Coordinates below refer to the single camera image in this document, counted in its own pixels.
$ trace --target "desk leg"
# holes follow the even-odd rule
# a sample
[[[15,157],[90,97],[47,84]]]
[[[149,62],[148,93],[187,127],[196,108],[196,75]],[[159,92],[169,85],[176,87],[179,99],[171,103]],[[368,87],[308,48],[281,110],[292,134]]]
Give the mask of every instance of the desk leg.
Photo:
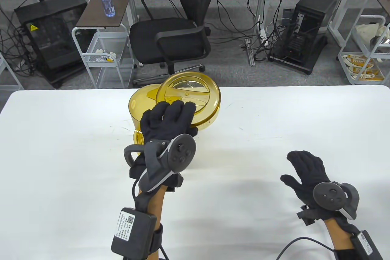
[[[343,46],[345,40],[341,36],[339,32],[340,24],[344,18],[345,13],[347,12],[347,5],[350,0],[341,0],[340,5],[336,11],[336,14],[333,18],[333,20],[329,23],[329,31],[332,34],[332,36],[335,38],[336,42],[339,44],[340,47]]]
[[[129,27],[138,21],[137,10],[135,8],[135,1],[129,0],[126,8],[126,15],[129,22]]]
[[[262,12],[262,17],[260,19],[258,19],[259,21],[259,33],[260,33],[260,36],[261,37],[264,37],[264,38],[267,38],[267,34],[266,34],[266,30],[265,30],[265,21],[267,19],[267,14],[268,14],[268,9],[269,9],[269,6],[270,6],[270,3],[271,3],[271,0],[264,0],[264,9],[263,7],[261,7],[261,12]]]
[[[261,37],[267,38],[267,34],[264,28],[264,23],[267,19],[267,13],[268,13],[270,1],[271,0],[258,0],[257,2],[255,27],[253,30],[253,35],[255,36],[259,34]],[[255,42],[256,42],[255,37],[252,37],[251,39],[249,38],[245,39],[246,53],[248,54],[248,62],[250,66],[255,66],[255,60],[253,58],[253,51],[252,51],[252,47]]]

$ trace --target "yellow transparent container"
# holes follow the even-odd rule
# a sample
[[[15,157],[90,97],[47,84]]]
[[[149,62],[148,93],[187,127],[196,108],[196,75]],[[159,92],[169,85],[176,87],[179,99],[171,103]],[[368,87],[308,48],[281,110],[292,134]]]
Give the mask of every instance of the yellow transparent container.
[[[202,130],[217,118],[221,92],[213,79],[199,72],[174,74],[162,84],[151,84],[137,90],[129,101],[129,112],[135,127],[134,143],[144,143],[140,130],[142,114],[158,102],[171,104],[175,100],[195,103],[196,111],[191,126]]]

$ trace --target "yellow warning sticker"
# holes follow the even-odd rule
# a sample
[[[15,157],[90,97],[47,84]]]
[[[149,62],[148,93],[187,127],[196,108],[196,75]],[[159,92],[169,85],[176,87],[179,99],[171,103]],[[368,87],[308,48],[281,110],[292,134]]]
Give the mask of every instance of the yellow warning sticker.
[[[30,31],[38,30],[39,28],[33,24],[30,24]]]

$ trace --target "black computer case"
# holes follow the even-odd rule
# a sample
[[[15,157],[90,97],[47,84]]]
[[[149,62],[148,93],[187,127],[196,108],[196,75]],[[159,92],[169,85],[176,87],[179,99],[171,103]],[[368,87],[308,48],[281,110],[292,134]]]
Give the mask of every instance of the black computer case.
[[[37,55],[37,70],[55,88],[85,69],[71,32],[86,6],[85,0],[46,0],[15,9]],[[94,32],[81,30],[77,35],[83,51]]]
[[[311,74],[327,44],[324,34],[340,0],[300,0],[289,26],[269,54],[270,61]]]

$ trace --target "gloved hand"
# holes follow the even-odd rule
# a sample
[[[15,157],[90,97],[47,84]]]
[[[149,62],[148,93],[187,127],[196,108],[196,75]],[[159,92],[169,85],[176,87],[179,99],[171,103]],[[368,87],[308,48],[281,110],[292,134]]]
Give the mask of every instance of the gloved hand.
[[[282,175],[281,181],[290,186],[299,199],[309,208],[317,209],[321,213],[321,219],[326,220],[336,215],[335,211],[329,211],[320,207],[313,197],[315,186],[322,182],[330,182],[325,172],[323,161],[309,153],[308,151],[291,151],[287,154],[287,159],[294,166],[302,184],[291,175]]]
[[[171,140],[187,133],[194,137],[198,128],[191,128],[196,105],[193,102],[174,101],[171,105],[159,102],[152,110],[147,110],[141,119],[141,132],[144,141],[151,139]]]
[[[141,119],[141,131],[144,141],[151,139],[171,140],[180,134],[187,133],[194,137],[198,134],[198,128],[190,127],[196,110],[192,102],[183,103],[177,100],[172,105],[167,102],[159,102],[152,110],[146,111]],[[130,168],[130,178],[139,179],[145,171],[145,155],[140,154],[135,165]],[[168,191],[173,192],[180,186],[183,178],[180,174],[174,174],[167,178],[163,185],[168,186]]]

